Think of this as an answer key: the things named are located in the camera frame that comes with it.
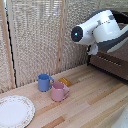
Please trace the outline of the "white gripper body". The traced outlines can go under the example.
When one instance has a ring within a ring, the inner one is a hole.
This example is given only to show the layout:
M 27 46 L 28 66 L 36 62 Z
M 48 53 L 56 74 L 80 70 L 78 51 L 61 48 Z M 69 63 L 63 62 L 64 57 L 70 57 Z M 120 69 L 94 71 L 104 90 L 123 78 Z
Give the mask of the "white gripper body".
M 88 47 L 88 55 L 96 55 L 98 53 L 98 45 L 92 44 Z

